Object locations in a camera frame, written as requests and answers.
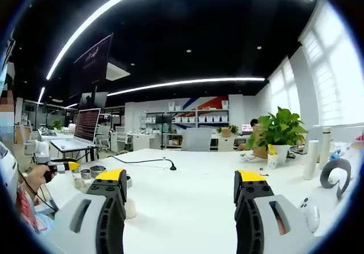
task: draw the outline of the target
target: white storage box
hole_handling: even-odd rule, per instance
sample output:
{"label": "white storage box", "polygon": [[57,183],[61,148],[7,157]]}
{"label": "white storage box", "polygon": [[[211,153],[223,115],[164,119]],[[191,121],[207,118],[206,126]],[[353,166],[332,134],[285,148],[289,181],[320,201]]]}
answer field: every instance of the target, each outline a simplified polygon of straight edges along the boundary
{"label": "white storage box", "polygon": [[175,102],[169,102],[168,103],[168,110],[174,111],[175,110]]}
{"label": "white storage box", "polygon": [[229,101],[221,101],[222,109],[229,109]]}

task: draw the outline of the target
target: gray hook object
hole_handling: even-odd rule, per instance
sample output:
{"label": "gray hook object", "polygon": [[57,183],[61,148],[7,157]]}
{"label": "gray hook object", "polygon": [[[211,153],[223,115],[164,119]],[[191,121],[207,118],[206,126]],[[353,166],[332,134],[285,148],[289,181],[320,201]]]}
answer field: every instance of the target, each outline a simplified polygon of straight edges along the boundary
{"label": "gray hook object", "polygon": [[[343,169],[343,170],[346,171],[346,181],[345,181],[344,186],[342,188],[340,187],[340,181],[339,180],[336,181],[335,183],[329,182],[330,173],[331,173],[331,171],[333,169],[336,169],[336,168],[340,168],[340,169]],[[320,182],[321,182],[321,185],[325,189],[331,189],[336,184],[339,183],[339,187],[337,189],[336,196],[337,196],[338,199],[340,199],[341,196],[343,195],[343,193],[345,192],[345,190],[349,186],[350,175],[351,175],[351,165],[346,159],[333,159],[333,160],[329,161],[324,166],[324,168],[323,168],[323,170],[321,172]]]}

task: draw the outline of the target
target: green plant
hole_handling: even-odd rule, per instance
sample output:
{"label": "green plant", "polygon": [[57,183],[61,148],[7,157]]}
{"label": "green plant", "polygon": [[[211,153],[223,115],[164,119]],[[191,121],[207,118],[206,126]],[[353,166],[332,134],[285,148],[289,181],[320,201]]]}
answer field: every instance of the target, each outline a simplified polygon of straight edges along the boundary
{"label": "green plant", "polygon": [[[238,127],[238,126],[236,126],[236,125],[229,125],[228,127],[230,128],[231,133],[233,133],[234,135],[235,135],[235,134],[237,134],[237,133],[238,133],[238,131],[239,131],[239,127]],[[217,131],[219,134],[221,134],[221,130],[222,130],[222,127],[217,127],[217,128],[216,128],[216,131]]]}
{"label": "green plant", "polygon": [[58,130],[61,130],[61,128],[62,128],[62,122],[60,120],[55,120],[52,123],[52,127],[53,128],[57,128]]}
{"label": "green plant", "polygon": [[291,113],[289,109],[278,107],[275,115],[260,116],[258,123],[262,126],[259,130],[260,138],[256,140],[253,134],[247,142],[247,147],[251,149],[253,145],[296,145],[298,141],[304,141],[303,133],[307,131],[301,126],[300,115]]}

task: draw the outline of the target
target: paper cup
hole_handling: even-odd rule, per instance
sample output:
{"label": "paper cup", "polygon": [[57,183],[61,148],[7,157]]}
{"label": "paper cup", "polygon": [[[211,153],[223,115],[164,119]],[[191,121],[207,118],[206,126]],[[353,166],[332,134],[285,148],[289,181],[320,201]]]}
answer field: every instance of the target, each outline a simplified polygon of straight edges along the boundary
{"label": "paper cup", "polygon": [[278,164],[278,155],[268,155],[268,167],[274,169]]}

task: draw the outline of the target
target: black ceiling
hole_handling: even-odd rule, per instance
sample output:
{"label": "black ceiling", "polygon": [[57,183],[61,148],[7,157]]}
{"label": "black ceiling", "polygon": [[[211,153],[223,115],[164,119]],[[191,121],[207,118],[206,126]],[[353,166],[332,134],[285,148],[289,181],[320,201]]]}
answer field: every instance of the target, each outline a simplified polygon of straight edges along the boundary
{"label": "black ceiling", "polygon": [[[35,0],[14,32],[15,88],[20,97],[68,105],[72,63],[114,33],[111,63],[131,73],[99,90],[211,77],[268,77],[299,46],[316,1],[124,0],[97,19],[74,43],[50,81],[55,57],[78,26],[108,0]],[[255,95],[266,83],[194,84],[109,97],[107,105],[173,97]]]}

